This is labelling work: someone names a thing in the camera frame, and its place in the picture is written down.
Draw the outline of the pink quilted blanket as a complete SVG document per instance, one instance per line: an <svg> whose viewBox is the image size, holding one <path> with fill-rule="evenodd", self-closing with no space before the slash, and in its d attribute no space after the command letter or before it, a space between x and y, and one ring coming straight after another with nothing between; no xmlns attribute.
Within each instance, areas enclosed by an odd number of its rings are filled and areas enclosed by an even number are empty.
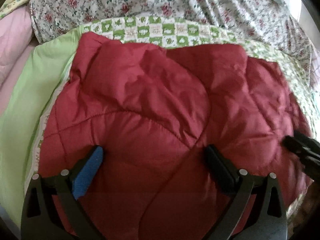
<svg viewBox="0 0 320 240"><path fill-rule="evenodd" d="M7 108L12 91L31 51L38 45L33 39L31 15L27 5L1 19L1 112Z"/></svg>

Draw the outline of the green patterned quilt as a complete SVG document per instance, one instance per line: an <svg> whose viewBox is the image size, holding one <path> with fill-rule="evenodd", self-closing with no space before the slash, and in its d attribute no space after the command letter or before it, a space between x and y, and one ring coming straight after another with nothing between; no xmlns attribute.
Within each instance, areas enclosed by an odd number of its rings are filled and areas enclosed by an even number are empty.
<svg viewBox="0 0 320 240"><path fill-rule="evenodd" d="M238 44L249 56L279 64L313 137L319 138L319 101L308 86L303 68L295 58L271 45L182 18L134 16L86 23L28 53L1 114L1 207L17 226L21 223L25 188L39 166L45 119L68 80L80 37L89 31L123 43L153 43L163 48Z"/></svg>

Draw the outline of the red puffer jacket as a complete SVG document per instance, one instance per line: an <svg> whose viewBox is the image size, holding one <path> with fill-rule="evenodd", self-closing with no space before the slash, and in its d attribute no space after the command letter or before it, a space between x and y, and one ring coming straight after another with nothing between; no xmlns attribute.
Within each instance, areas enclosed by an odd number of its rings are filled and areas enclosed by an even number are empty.
<svg viewBox="0 0 320 240"><path fill-rule="evenodd" d="M107 239L201 239L229 199L201 160L277 175L289 206L311 183L280 142L308 123L280 67L234 44L164 49L85 33L41 144L39 173L106 156L82 207Z"/></svg>

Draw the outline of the floral rose bedsheet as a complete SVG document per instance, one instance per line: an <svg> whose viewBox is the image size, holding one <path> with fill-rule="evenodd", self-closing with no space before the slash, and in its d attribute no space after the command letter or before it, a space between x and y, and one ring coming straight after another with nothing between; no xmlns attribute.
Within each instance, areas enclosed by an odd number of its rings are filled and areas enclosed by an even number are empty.
<svg viewBox="0 0 320 240"><path fill-rule="evenodd" d="M124 16L178 17L229 29L295 57L308 83L319 89L319 51L285 0L30 0L39 42L95 20Z"/></svg>

